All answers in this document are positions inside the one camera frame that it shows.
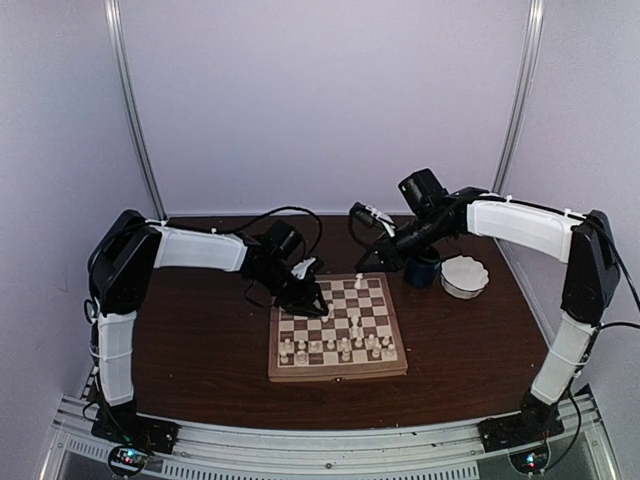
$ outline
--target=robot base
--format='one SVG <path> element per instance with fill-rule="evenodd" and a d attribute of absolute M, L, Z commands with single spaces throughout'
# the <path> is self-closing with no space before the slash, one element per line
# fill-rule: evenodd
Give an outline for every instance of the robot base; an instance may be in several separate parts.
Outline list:
<path fill-rule="evenodd" d="M 555 418 L 545 423 L 544 429 L 526 428 L 522 414 L 508 417 L 488 418 L 478 424 L 478 431 L 484 451 L 495 452 L 505 448 L 516 448 L 529 443 L 542 441 L 564 432 L 562 421 Z"/>

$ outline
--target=white wall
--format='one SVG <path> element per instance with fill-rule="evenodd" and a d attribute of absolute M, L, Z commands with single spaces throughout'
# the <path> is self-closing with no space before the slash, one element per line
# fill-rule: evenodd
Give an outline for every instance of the white wall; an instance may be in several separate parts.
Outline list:
<path fill-rule="evenodd" d="M 152 214 L 101 2 L 0 1 L 0 478 L 35 478 L 89 368 L 86 260 L 126 207 Z"/>
<path fill-rule="evenodd" d="M 539 63 L 506 193 L 611 220 L 640 283 L 640 3 L 547 2 Z M 565 269 L 515 249 L 543 328 L 553 335 Z M 638 322 L 618 287 L 606 322 Z M 594 389 L 624 478 L 640 478 L 640 332 L 606 330 L 584 379 Z"/>
<path fill-rule="evenodd" d="M 526 0 L 124 0 L 136 98 L 167 211 L 407 207 L 431 166 L 490 187 Z"/>

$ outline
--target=chessboard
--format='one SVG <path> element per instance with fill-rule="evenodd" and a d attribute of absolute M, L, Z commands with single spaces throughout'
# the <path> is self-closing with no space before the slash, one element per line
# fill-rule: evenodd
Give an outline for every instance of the chessboard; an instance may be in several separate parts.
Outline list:
<path fill-rule="evenodd" d="M 272 308 L 272 382 L 353 380 L 404 375 L 407 359 L 387 278 L 319 275 L 329 315 L 309 318 Z"/>

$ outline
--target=white bowl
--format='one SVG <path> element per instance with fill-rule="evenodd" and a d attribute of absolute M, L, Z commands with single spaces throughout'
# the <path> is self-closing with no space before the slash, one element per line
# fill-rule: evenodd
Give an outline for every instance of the white bowl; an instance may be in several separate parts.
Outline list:
<path fill-rule="evenodd" d="M 445 291 L 464 300 L 480 295 L 489 283 L 489 272 L 482 263 L 471 257 L 459 256 L 447 260 L 442 264 L 440 276 Z"/>

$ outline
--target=white arm segment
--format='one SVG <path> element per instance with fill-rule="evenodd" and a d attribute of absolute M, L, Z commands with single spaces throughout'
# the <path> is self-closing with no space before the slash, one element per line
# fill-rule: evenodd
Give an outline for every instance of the white arm segment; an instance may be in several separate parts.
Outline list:
<path fill-rule="evenodd" d="M 154 268 L 196 267 L 227 272 L 240 270 L 247 247 L 235 235 L 154 227 L 162 233 Z M 111 406 L 133 400 L 131 355 L 136 312 L 98 317 L 100 383 Z"/>
<path fill-rule="evenodd" d="M 192 232 L 171 227 L 155 227 L 162 233 L 154 268 L 215 268 L 237 272 L 247 247 L 235 235 Z"/>
<path fill-rule="evenodd" d="M 594 332 L 594 327 L 576 322 L 569 314 L 562 312 L 562 323 L 553 346 L 531 386 L 533 396 L 547 405 L 560 400 Z"/>
<path fill-rule="evenodd" d="M 571 227 L 580 224 L 564 215 L 507 202 L 473 202 L 467 207 L 469 233 L 506 240 L 569 261 Z M 595 328 L 562 312 L 562 323 L 531 393 L 547 405 L 557 402 L 589 346 Z"/>
<path fill-rule="evenodd" d="M 580 221 L 537 208 L 479 200 L 467 207 L 467 228 L 478 236 L 495 237 L 569 261 L 571 227 Z"/>
<path fill-rule="evenodd" d="M 131 354 L 136 312 L 98 317 L 100 386 L 109 405 L 133 400 Z"/>

